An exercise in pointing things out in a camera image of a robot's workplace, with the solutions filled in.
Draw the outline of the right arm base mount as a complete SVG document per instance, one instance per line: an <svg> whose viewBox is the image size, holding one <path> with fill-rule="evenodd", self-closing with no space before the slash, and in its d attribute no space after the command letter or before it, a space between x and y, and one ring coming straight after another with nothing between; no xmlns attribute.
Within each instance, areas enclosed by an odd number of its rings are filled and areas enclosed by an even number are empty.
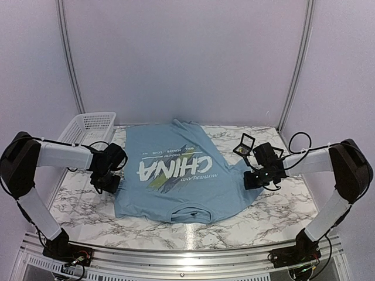
<svg viewBox="0 0 375 281"><path fill-rule="evenodd" d="M267 258L274 268L317 261L321 257L318 243L318 240L311 240L303 229L296 236L294 246L273 249Z"/></svg>

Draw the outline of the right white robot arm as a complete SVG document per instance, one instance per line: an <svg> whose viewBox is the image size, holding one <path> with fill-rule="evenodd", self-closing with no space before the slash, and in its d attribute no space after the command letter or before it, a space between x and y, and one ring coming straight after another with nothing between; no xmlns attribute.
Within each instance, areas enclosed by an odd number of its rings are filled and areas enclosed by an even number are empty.
<svg viewBox="0 0 375 281"><path fill-rule="evenodd" d="M313 247L330 230L337 227L348 215L370 187L373 169L353 139L308 148L290 155L277 155L278 148L270 143L257 147L244 145L240 152L244 160L253 154L258 168L244 172L246 190L267 189L270 183L278 184L282 179L303 174L331 172L335 186L330 199L316 217L296 236L296 245L290 257L303 262L313 252Z"/></svg>

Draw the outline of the light blue printed t-shirt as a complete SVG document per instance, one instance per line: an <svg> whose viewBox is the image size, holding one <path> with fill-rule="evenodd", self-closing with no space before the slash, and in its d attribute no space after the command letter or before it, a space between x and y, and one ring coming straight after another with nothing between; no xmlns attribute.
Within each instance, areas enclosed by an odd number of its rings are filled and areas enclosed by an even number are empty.
<svg viewBox="0 0 375 281"><path fill-rule="evenodd" d="M129 127L125 151L124 179L114 199L117 218L211 224L242 212L261 194L245 189L246 164L229 164L193 122Z"/></svg>

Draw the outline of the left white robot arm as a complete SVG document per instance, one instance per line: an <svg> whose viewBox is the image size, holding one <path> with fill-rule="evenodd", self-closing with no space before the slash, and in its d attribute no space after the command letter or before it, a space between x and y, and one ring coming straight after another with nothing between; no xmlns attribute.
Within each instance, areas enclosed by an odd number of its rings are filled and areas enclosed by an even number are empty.
<svg viewBox="0 0 375 281"><path fill-rule="evenodd" d="M44 237L50 249L63 261L74 255L69 236L40 198L35 183L39 167L63 167L90 172L90 183L97 193L114 194L120 184L116 174L127 163L125 150L107 144L98 150L93 145L63 143L19 132L1 155L1 186L16 202L23 216Z"/></svg>

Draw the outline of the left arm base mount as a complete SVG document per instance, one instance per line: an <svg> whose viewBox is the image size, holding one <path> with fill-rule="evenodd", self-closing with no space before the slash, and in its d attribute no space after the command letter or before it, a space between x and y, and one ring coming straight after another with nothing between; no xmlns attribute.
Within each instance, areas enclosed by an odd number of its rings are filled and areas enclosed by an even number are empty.
<svg viewBox="0 0 375 281"><path fill-rule="evenodd" d="M93 248L72 244L64 229L61 229L61 233L55 239L45 238L42 242L43 255L48 258L65 262L68 266L80 264L88 267L91 264Z"/></svg>

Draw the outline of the white perforated plastic basket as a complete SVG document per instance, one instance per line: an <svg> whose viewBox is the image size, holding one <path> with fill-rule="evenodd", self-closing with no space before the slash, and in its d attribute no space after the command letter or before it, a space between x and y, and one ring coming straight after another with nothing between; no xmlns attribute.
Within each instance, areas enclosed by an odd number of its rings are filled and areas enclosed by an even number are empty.
<svg viewBox="0 0 375 281"><path fill-rule="evenodd" d="M115 112L91 112L76 115L57 139L63 143L90 145L109 142L114 133Z"/></svg>

